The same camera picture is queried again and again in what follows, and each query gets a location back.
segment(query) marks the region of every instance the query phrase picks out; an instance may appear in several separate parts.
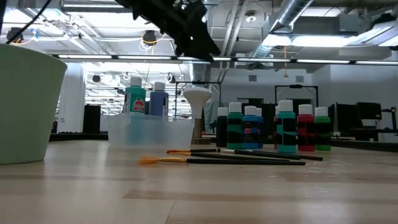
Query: green planter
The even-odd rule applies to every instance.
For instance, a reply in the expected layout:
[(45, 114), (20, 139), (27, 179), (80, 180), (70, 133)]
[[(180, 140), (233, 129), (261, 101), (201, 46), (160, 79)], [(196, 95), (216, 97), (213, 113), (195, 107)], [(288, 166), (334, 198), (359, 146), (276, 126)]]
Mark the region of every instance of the green planter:
[(0, 164), (44, 159), (67, 66), (0, 44)]

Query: orange paintbrush bristles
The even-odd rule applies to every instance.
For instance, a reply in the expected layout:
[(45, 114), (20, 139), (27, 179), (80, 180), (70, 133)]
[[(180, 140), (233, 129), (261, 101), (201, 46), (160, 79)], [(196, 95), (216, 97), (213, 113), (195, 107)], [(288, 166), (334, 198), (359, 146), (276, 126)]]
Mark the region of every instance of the orange paintbrush bristles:
[(175, 152), (190, 152), (189, 150), (167, 150), (167, 154), (175, 153)]
[(155, 164), (156, 162), (159, 162), (159, 160), (160, 158), (158, 157), (147, 156), (139, 159), (138, 164), (140, 165)]

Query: green paint bottle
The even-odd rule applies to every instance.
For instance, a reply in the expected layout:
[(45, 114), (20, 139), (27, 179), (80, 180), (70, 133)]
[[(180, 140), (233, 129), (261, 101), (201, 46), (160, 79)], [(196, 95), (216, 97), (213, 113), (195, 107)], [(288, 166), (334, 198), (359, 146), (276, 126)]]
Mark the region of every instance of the green paint bottle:
[(227, 119), (227, 149), (243, 149), (242, 103), (230, 102)]
[(123, 113), (145, 114), (146, 91), (142, 86), (141, 77), (131, 77), (130, 87), (126, 88)]
[(330, 118), (327, 107), (315, 108), (315, 149), (330, 151)]

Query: acrylic paint bottle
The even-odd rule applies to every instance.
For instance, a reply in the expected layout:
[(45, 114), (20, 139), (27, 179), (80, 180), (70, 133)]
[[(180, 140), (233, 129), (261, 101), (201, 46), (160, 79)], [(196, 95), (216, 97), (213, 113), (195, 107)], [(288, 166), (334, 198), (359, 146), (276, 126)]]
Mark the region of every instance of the acrylic paint bottle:
[(255, 106), (245, 106), (243, 117), (243, 148), (257, 149), (259, 147), (258, 123), (257, 108)]
[(164, 91), (165, 83), (155, 82), (154, 91), (150, 93), (149, 115), (169, 116), (169, 94)]
[(292, 100), (279, 101), (277, 134), (281, 135), (282, 138), (278, 142), (278, 152), (296, 153), (296, 114), (293, 112)]
[(275, 107), (275, 116), (274, 116), (274, 142), (275, 142), (274, 143), (274, 149), (275, 150), (277, 149), (278, 142), (282, 140), (282, 136), (279, 136), (277, 131), (276, 131), (277, 125), (278, 125), (276, 116), (278, 116), (278, 114), (279, 114), (279, 106), (276, 106)]
[(226, 147), (243, 149), (243, 114), (240, 102), (229, 103)]
[(142, 86), (141, 77), (131, 77), (130, 87), (126, 88), (123, 113), (145, 114), (146, 91)]
[(217, 147), (226, 147), (228, 108), (218, 108), (217, 112), (216, 145)]
[(262, 108), (257, 108), (257, 118), (258, 118), (257, 132), (259, 135), (258, 148), (262, 149), (263, 147), (262, 141), (264, 138), (264, 118), (262, 117)]
[(315, 108), (315, 149), (319, 151), (330, 151), (330, 137), (328, 108)]
[(297, 116), (297, 149), (315, 151), (314, 117), (312, 105), (299, 105)]

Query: white pillar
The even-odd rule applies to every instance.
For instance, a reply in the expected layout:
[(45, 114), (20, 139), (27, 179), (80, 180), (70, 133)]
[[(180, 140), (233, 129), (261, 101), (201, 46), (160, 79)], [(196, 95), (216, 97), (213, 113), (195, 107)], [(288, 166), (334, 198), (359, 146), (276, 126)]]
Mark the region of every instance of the white pillar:
[(58, 113), (58, 133), (82, 132), (86, 75), (81, 63), (68, 63), (63, 79)]

